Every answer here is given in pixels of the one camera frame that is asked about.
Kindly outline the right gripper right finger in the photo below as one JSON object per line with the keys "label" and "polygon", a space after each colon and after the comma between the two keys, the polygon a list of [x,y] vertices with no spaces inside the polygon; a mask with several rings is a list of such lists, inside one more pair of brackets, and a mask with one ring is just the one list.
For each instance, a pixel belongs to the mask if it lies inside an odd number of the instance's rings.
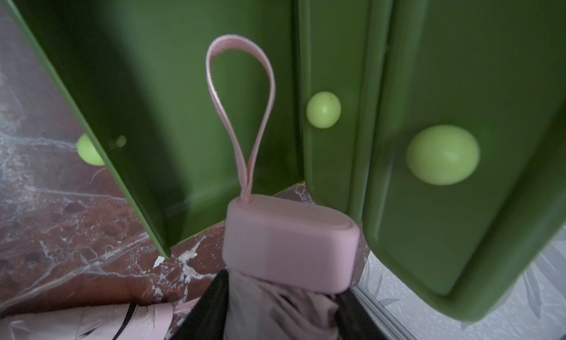
{"label": "right gripper right finger", "polygon": [[338,305],[335,321],[339,339],[387,340],[350,289],[337,294],[335,303]]}

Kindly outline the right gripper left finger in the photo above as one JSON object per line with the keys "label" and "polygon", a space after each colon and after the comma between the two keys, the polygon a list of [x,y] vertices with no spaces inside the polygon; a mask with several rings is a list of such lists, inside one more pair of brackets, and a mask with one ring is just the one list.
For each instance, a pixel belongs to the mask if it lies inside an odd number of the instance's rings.
{"label": "right gripper left finger", "polygon": [[223,339],[229,302],[229,274],[218,273],[172,340]]}

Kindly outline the green pink drawer cabinet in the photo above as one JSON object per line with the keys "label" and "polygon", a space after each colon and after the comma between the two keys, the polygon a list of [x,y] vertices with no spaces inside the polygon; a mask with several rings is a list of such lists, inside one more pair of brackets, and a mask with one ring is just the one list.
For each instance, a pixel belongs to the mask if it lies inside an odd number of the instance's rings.
{"label": "green pink drawer cabinet", "polygon": [[240,193],[205,56],[261,47],[254,192],[305,182],[415,294],[484,318],[565,223],[565,0],[2,0],[160,253]]}

